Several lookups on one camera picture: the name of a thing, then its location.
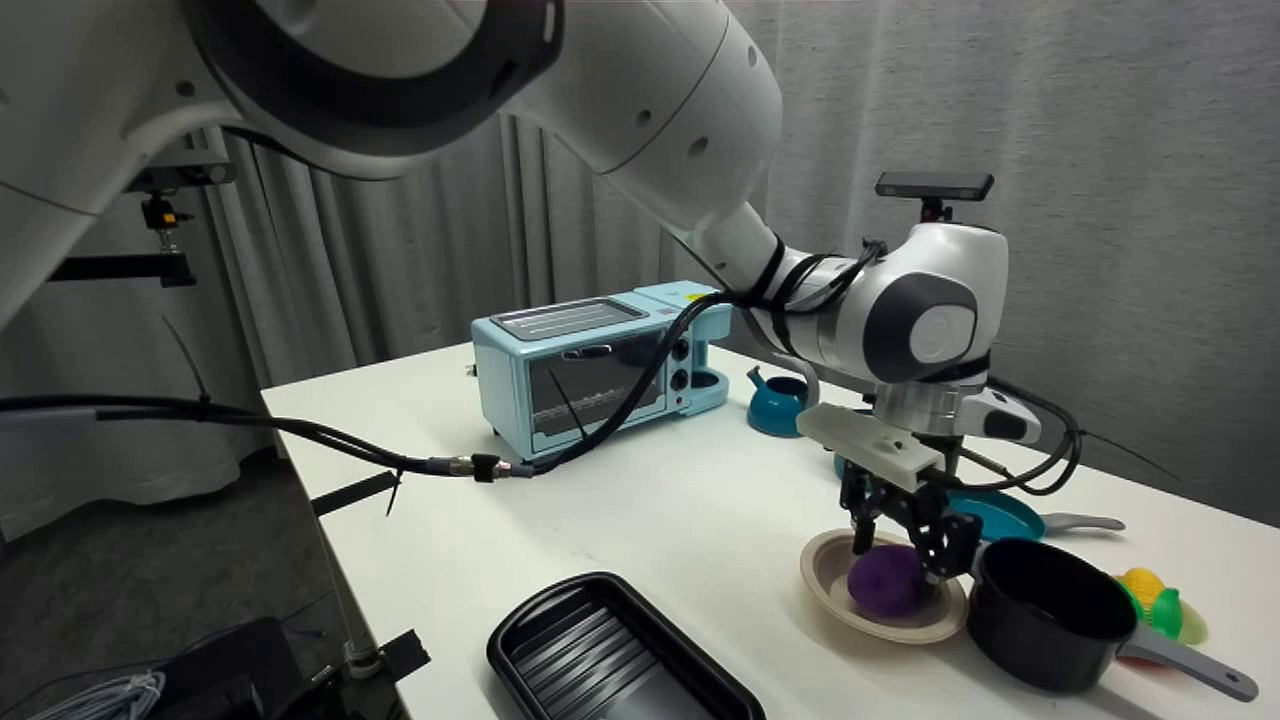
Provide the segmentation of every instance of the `green object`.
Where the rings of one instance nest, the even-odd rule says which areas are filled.
[[[1155,604],[1148,609],[1148,628],[1168,635],[1168,640],[1181,640],[1184,635],[1184,598],[1174,586],[1165,586],[1155,595]]]

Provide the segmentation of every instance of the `pot handle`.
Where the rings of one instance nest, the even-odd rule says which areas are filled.
[[[1079,514],[1079,512],[1045,512],[1045,534],[1064,534],[1064,533],[1124,533],[1120,514]]]
[[[1120,656],[1181,669],[1181,671],[1196,674],[1199,685],[1211,685],[1245,705],[1254,699],[1252,674],[1245,674],[1211,656],[1199,656],[1174,640],[1165,640],[1148,624],[1134,624],[1134,633],[1129,635]]]

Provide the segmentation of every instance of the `purple object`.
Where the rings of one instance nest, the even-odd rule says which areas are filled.
[[[847,571],[847,595],[871,619],[899,619],[929,609],[931,586],[916,549],[878,542],[869,549]]]

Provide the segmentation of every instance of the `black pot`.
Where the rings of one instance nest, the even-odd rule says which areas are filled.
[[[999,539],[974,563],[968,635],[1008,674],[1049,692],[1090,687],[1111,656],[1181,669],[1235,699],[1254,678],[1148,633],[1129,591],[1101,566],[1033,539]]]

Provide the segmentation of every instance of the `yellow object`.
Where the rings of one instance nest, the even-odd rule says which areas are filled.
[[[1155,595],[1165,591],[1165,581],[1150,566],[1129,566],[1120,575],[1120,585],[1129,586],[1129,595],[1148,612],[1155,604]]]

